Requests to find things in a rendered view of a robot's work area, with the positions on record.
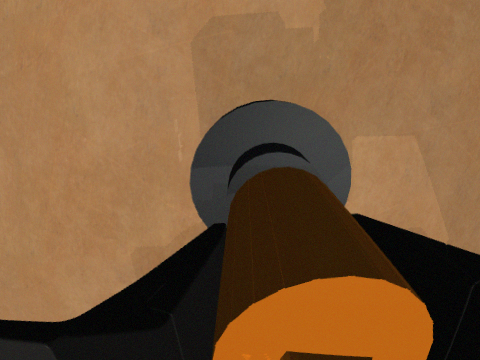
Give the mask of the dark grey round pedestal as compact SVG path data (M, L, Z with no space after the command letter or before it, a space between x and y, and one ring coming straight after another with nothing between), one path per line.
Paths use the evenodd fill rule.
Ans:
M347 203L351 163L335 128L312 109L280 100L240 105L213 124L191 165L193 204L211 227L227 223L237 189L271 168L304 169Z

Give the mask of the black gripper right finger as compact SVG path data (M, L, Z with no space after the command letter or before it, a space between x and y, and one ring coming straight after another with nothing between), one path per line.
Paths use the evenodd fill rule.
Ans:
M351 213L433 321L427 360L480 360L480 255Z

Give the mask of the orange knob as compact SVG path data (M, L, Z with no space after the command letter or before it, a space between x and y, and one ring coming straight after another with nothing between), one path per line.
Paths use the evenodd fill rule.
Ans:
M339 197L271 168L229 204L212 360L427 360L423 300Z

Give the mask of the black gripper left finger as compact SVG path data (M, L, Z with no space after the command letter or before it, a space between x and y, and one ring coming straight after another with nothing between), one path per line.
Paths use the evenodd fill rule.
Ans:
M227 223L71 320L0 320L0 360L212 360Z

